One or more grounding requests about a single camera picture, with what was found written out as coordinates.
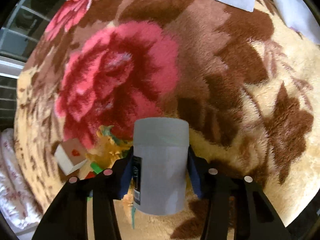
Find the wooden block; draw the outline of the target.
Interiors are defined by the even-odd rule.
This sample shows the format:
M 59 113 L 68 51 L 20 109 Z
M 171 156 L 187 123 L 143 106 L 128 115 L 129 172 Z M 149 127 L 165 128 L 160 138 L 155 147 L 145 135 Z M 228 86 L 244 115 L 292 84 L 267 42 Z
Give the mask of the wooden block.
M 74 138 L 61 142 L 54 153 L 54 157 L 59 168 L 67 176 L 85 164 L 86 154 L 87 150 L 78 139 Z

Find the colourful toy snack bag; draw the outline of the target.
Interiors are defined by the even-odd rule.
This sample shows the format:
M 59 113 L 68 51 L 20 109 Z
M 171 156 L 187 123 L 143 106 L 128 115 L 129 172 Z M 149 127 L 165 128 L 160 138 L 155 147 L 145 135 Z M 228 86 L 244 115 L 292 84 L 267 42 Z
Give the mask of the colourful toy snack bag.
M 96 132 L 97 140 L 95 146 L 88 150 L 86 158 L 90 162 L 95 162 L 103 170 L 111 168 L 118 159 L 125 158 L 128 150 L 132 146 L 131 141 L 118 139 L 112 133 L 113 125 L 100 126 Z M 121 198 L 123 210 L 127 221 L 134 228 L 135 208 L 133 207 L 133 182 L 124 197 Z

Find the white cylindrical jar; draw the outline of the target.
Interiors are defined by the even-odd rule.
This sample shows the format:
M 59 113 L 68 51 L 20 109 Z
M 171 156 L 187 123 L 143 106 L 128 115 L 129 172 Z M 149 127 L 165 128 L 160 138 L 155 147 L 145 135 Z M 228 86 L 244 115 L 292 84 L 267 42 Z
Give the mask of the white cylindrical jar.
M 132 177 L 134 207 L 148 215 L 166 216 L 184 208 L 189 124 L 174 118 L 135 122 Z

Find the floral plush blanket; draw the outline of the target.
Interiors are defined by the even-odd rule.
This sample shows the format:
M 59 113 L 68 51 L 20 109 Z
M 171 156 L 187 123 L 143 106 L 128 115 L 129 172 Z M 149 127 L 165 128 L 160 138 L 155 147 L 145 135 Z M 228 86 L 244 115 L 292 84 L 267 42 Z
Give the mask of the floral plush blanket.
M 319 44 L 273 0 L 67 0 L 17 81 L 15 150 L 41 211 L 68 179 L 54 152 L 100 126 L 132 141 L 136 120 L 189 123 L 195 153 L 249 175 L 285 226 L 319 192 Z

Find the window with metal bars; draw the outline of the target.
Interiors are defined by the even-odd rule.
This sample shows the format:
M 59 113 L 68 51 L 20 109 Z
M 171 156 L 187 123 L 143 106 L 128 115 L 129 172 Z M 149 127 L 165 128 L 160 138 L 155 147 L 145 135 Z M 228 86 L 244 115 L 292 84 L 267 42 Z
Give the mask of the window with metal bars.
M 17 79 L 66 0 L 1 0 L 1 130 L 12 128 Z

